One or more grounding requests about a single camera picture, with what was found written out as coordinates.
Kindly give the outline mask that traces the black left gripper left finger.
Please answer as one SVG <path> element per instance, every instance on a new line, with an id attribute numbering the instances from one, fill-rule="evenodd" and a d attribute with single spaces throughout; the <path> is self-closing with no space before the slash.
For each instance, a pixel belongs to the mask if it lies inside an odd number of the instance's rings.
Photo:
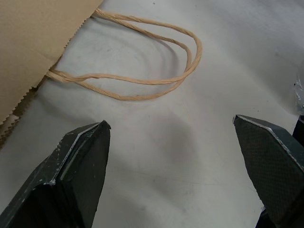
<path id="1" fill-rule="evenodd" d="M 0 214 L 0 228 L 91 228 L 105 181 L 110 130 L 102 121 L 66 133 Z"/>

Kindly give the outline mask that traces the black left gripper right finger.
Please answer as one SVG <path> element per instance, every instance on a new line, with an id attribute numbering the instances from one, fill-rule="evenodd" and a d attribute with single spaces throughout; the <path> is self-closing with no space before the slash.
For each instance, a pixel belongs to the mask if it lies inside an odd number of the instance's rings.
<path id="1" fill-rule="evenodd" d="M 284 128 L 237 114 L 245 166 L 275 228 L 304 228 L 304 147 Z"/>

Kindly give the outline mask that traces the brown paper bag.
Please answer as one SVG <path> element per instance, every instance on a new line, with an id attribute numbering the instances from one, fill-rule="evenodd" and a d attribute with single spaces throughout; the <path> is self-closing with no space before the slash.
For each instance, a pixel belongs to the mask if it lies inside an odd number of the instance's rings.
<path id="1" fill-rule="evenodd" d="M 100 9 L 104 0 L 0 0 L 0 148 L 11 134 L 45 77 L 84 88 L 121 101 L 151 100 L 160 92 L 145 96 L 122 96 L 86 83 L 88 79 L 115 79 L 141 85 L 170 85 L 175 90 L 198 66 L 202 43 L 191 31 L 172 24 Z M 86 74 L 74 77 L 55 70 L 66 46 L 82 24 L 96 16 L 153 39 L 178 44 L 187 53 L 181 76 L 169 79 L 141 80 L 111 74 Z M 173 29 L 194 39 L 196 54 L 183 43 L 148 32 L 136 23 Z"/>

